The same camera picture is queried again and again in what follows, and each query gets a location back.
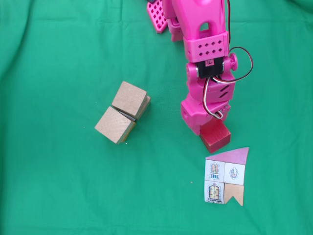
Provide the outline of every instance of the door illustration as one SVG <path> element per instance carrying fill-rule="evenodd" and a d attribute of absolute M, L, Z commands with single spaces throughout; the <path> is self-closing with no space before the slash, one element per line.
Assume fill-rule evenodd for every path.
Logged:
<path fill-rule="evenodd" d="M 221 201 L 221 187 L 213 183 L 208 186 L 208 202 L 222 203 Z"/>

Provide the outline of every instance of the green backdrop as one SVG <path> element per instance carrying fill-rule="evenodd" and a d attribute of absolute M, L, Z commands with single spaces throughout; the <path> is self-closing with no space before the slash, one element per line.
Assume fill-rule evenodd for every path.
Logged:
<path fill-rule="evenodd" d="M 180 116 L 183 43 L 156 34 L 147 1 L 1 0 L 0 233 L 312 234 L 313 3 L 231 3 L 231 46 L 255 68 L 219 152 L 250 147 L 243 207 L 204 201 L 209 153 Z M 115 145 L 94 127 L 123 80 L 152 103 Z"/>

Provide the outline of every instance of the wooden block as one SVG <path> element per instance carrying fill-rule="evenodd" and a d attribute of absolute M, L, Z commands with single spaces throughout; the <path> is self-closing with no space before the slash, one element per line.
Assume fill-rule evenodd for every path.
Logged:
<path fill-rule="evenodd" d="M 95 126 L 95 129 L 114 143 L 120 143 L 126 139 L 134 126 L 134 121 L 109 107 Z"/>
<path fill-rule="evenodd" d="M 244 191 L 245 187 L 243 185 L 233 185 L 225 183 L 224 186 L 224 202 L 225 204 L 234 197 L 237 202 L 243 206 L 244 205 Z"/>
<path fill-rule="evenodd" d="M 151 101 L 150 96 L 147 96 L 147 99 L 146 99 L 145 103 L 143 104 L 142 109 L 140 110 L 140 112 L 138 114 L 137 120 L 139 120 L 140 117 L 142 116 L 142 114 L 146 111 L 148 105 L 150 104 L 150 101 Z"/>
<path fill-rule="evenodd" d="M 147 92 L 123 81 L 112 102 L 112 106 L 135 119 L 138 119 L 140 111 L 147 103 Z"/>
<path fill-rule="evenodd" d="M 213 153 L 230 142 L 230 131 L 221 120 L 213 118 L 200 128 L 200 138 L 210 153 Z"/>

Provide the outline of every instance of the pink robot arm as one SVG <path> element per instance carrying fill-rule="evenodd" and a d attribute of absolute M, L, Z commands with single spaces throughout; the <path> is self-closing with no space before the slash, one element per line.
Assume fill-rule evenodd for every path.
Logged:
<path fill-rule="evenodd" d="M 253 68 L 251 55 L 241 47 L 251 58 L 251 70 L 239 79 L 232 75 L 231 71 L 237 70 L 238 61 L 235 53 L 230 54 L 224 1 L 156 0 L 147 6 L 158 33 L 169 26 L 172 41 L 184 42 L 189 61 L 186 65 L 189 93 L 181 103 L 181 115 L 210 152 L 229 143 L 230 132 L 223 121 L 230 110 L 235 82 L 246 77 Z M 227 3 L 230 17 L 230 0 Z M 205 30 L 202 29 L 204 24 L 208 25 Z"/>

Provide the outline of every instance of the pink plastic part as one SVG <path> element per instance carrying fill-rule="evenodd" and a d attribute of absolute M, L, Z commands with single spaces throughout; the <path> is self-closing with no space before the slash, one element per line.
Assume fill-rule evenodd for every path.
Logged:
<path fill-rule="evenodd" d="M 221 111 L 224 118 L 227 118 L 227 113 L 230 110 L 228 101 L 219 103 L 207 103 L 207 107 L 213 113 Z M 195 100 L 190 94 L 181 103 L 181 115 L 189 128 L 198 136 L 200 135 L 200 127 L 209 122 L 213 116 L 209 115 L 203 107 L 203 102 Z"/>
<path fill-rule="evenodd" d="M 226 32 L 224 0 L 172 0 L 172 4 L 186 40 Z M 209 29 L 200 31 L 204 23 Z"/>
<path fill-rule="evenodd" d="M 224 72 L 226 71 L 236 71 L 238 68 L 238 60 L 235 53 L 231 53 L 230 56 L 224 58 Z"/>
<path fill-rule="evenodd" d="M 195 100 L 202 102 L 205 79 L 198 77 L 197 67 L 193 63 L 188 63 L 186 65 L 186 70 L 189 93 Z M 222 74 L 221 78 L 223 80 L 233 80 L 234 76 L 231 74 L 231 72 L 227 72 Z M 206 94 L 206 102 L 215 103 L 231 100 L 233 98 L 234 89 L 235 83 L 223 84 L 210 81 Z"/>
<path fill-rule="evenodd" d="M 176 18 L 176 14 L 172 5 L 172 0 L 163 0 L 164 16 L 168 19 Z"/>
<path fill-rule="evenodd" d="M 207 157 L 207 160 L 214 160 L 226 163 L 234 163 L 246 165 L 246 159 L 248 158 L 249 147 L 239 148 L 228 152 L 220 153 L 211 157 Z"/>
<path fill-rule="evenodd" d="M 184 47 L 186 57 L 192 63 L 228 56 L 228 32 L 195 40 L 184 37 Z"/>
<path fill-rule="evenodd" d="M 162 0 L 156 0 L 154 3 L 147 4 L 147 11 L 156 29 L 157 33 L 162 33 L 167 27 L 167 21 L 164 17 Z"/>
<path fill-rule="evenodd" d="M 178 42 L 183 40 L 183 34 L 180 28 L 180 24 L 176 19 L 167 20 L 168 28 L 172 34 L 172 42 Z"/>

